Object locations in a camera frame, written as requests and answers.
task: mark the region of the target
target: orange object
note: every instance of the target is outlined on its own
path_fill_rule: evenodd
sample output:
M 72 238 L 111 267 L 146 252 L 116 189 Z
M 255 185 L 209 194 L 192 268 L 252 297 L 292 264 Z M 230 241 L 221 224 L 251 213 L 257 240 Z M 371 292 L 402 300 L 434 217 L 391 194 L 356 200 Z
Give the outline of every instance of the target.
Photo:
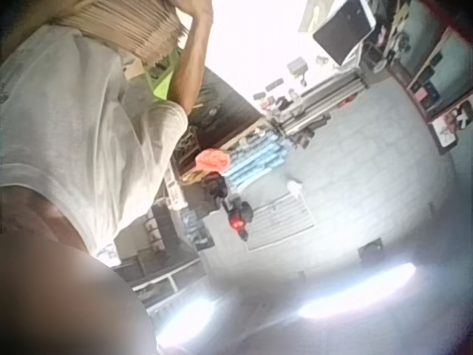
M 206 149 L 196 156 L 195 163 L 199 170 L 222 174 L 230 167 L 230 155 L 220 149 Z

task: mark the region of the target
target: person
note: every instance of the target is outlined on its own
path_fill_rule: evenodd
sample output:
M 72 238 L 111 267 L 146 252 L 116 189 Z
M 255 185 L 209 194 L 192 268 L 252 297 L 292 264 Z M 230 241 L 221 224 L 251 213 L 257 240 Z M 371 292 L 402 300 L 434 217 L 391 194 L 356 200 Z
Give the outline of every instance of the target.
M 211 0 L 168 1 L 193 23 L 168 100 L 137 118 L 122 105 L 120 51 L 76 29 L 40 27 L 2 58 L 0 337 L 9 354 L 157 351 L 135 293 L 90 255 L 151 207 L 203 80 Z
M 199 94 L 211 0 L 169 0 L 193 18 L 167 101 L 126 114 L 119 51 L 43 26 L 0 67 L 3 234 L 34 234 L 90 254 L 153 203 Z

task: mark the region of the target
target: vent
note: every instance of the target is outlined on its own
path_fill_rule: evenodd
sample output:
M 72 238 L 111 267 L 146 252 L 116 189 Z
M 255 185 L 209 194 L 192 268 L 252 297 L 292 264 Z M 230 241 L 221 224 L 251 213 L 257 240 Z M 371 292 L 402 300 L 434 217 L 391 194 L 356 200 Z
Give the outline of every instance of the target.
M 296 237 L 315 227 L 303 199 L 287 194 L 254 211 L 247 226 L 248 251 L 256 251 Z

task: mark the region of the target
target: red light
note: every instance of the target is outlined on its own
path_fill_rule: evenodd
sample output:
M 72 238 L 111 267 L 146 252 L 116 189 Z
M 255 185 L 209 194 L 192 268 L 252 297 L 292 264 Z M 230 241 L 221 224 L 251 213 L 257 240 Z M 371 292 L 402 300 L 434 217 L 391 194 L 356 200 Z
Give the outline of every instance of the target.
M 236 229 L 237 231 L 239 231 L 240 229 L 242 229 L 245 226 L 245 222 L 240 220 L 238 217 L 235 217 L 235 218 L 231 219 L 230 226 L 231 226 L 231 228 Z

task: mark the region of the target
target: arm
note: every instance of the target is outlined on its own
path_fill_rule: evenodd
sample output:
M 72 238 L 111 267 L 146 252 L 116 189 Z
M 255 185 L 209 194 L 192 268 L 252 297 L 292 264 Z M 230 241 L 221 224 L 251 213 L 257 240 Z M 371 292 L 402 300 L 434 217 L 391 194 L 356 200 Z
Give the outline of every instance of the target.
M 172 76 L 168 93 L 168 100 L 179 104 L 188 115 L 202 85 L 213 12 L 210 0 L 169 1 L 193 18 L 186 47 Z

